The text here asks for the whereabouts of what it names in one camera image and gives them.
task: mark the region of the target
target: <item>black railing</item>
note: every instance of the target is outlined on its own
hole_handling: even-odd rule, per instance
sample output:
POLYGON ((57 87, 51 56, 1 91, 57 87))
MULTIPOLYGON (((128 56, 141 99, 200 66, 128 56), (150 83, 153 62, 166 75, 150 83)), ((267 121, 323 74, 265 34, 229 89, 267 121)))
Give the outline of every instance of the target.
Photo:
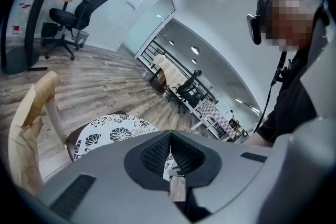
MULTIPOLYGON (((159 43, 157 43, 155 40, 152 40, 148 46, 144 49, 144 51, 140 54, 141 59, 138 58, 140 61, 145 60, 149 66, 151 66, 151 69, 154 69, 155 72, 158 71, 158 68, 152 64, 153 59, 157 55, 165 55, 165 57, 172 62, 179 70, 180 72, 189 79, 193 73, 185 68, 183 64, 180 63, 173 55, 171 55, 167 50, 165 50, 159 43)), ((196 78, 192 84, 192 87, 190 88, 190 91, 192 92, 202 92, 203 99, 208 99, 211 102, 214 102, 215 104, 218 103, 216 97, 209 91, 207 87, 204 86, 204 84, 196 78)))

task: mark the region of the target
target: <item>table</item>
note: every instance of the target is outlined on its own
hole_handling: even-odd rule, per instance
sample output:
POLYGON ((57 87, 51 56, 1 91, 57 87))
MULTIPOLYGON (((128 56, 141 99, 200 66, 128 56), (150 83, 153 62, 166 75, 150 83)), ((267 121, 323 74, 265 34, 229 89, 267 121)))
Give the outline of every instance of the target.
POLYGON ((217 122, 223 130, 231 137, 235 137, 235 131, 231 128, 228 122, 224 119, 224 117, 219 113, 216 107, 208 100, 204 101, 198 108, 199 112, 202 114, 202 118, 200 122, 196 123, 194 126, 190 128, 191 131, 195 130, 202 123, 209 119, 213 119, 217 122))
POLYGON ((153 65, 157 65, 160 68, 150 79, 150 82, 153 82, 154 78, 163 70, 166 77, 166 82, 161 84, 161 87, 164 87, 167 84, 170 88, 176 87, 178 84, 183 85, 187 78, 180 72, 180 70, 170 62, 164 55, 156 55, 153 59, 153 65))
MULTIPOLYGON (((61 0, 65 2, 71 2, 72 0, 61 0)), ((14 48, 6 54, 6 31, 9 13, 5 15, 3 19, 2 31, 1 31, 1 63, 2 71, 5 74, 18 74, 29 69, 33 71, 31 67, 36 64, 39 58, 39 52, 33 48, 34 34, 38 15, 42 8, 44 0, 34 0, 31 7, 25 36, 24 47, 14 48)))
MULTIPOLYGON (((111 114, 101 116, 81 131, 74 150, 75 161, 97 147, 121 142, 142 134, 157 132, 148 121, 131 115, 111 114)), ((174 158, 170 153, 163 172, 163 179, 169 181, 168 171, 173 167, 174 158)))

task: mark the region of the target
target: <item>wire mesh waste basket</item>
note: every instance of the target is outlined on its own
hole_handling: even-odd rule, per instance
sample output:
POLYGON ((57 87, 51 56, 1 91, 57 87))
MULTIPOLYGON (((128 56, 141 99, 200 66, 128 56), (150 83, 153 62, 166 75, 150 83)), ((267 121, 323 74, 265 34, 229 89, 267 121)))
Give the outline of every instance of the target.
POLYGON ((76 37, 76 44, 79 46, 79 48, 82 48, 85 44, 86 39, 88 38, 89 34, 84 31, 78 31, 77 37, 76 37))

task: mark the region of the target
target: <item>office chair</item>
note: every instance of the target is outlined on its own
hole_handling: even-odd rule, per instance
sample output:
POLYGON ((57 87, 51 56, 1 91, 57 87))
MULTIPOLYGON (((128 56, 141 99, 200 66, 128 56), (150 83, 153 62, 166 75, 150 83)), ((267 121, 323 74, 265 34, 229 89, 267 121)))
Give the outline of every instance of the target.
POLYGON ((187 101, 189 103, 189 105, 192 107, 192 108, 195 108, 199 102, 199 98, 197 97, 197 93, 191 95, 188 91, 190 91, 190 88, 194 82, 194 80, 196 79, 196 77, 199 77, 200 75, 202 74, 202 71, 200 70, 195 70, 193 75, 181 86, 178 87, 177 89, 177 94, 180 95, 181 99, 179 99, 178 97, 176 97, 174 94, 171 94, 169 99, 168 99, 168 102, 170 102, 170 98, 171 96, 174 97, 174 100, 176 103, 178 103, 178 107, 179 107, 179 110, 178 110, 178 114, 180 114, 181 112, 181 104, 182 102, 185 102, 187 101))
POLYGON ((54 44, 54 46, 47 51, 45 55, 46 59, 50 58, 49 53, 51 51, 53 51, 58 47, 64 47, 71 54, 71 60, 74 60, 75 56, 74 53, 69 48, 69 45, 76 46, 76 50, 79 49, 79 45, 74 42, 65 40, 65 31, 66 30, 71 31, 71 37, 72 40, 74 40, 72 29, 74 28, 77 30, 83 30, 85 27, 87 27, 90 23, 91 14, 106 1, 107 0, 82 0, 82 3, 80 3, 77 6, 74 14, 66 11, 68 2, 64 3, 63 9, 59 8, 50 9, 49 11, 50 18, 56 23, 60 24, 58 30, 62 31, 63 27, 65 28, 61 38, 44 39, 42 41, 43 46, 47 44, 54 44))

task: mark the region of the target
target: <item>person's arm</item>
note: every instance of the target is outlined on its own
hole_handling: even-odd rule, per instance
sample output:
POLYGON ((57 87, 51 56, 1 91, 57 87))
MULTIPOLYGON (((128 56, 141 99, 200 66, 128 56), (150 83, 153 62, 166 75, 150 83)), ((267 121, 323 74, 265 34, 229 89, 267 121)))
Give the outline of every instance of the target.
POLYGON ((273 146, 276 133, 276 118, 275 110, 273 110, 268 116, 262 126, 259 127, 256 133, 254 133, 244 144, 254 146, 273 146))

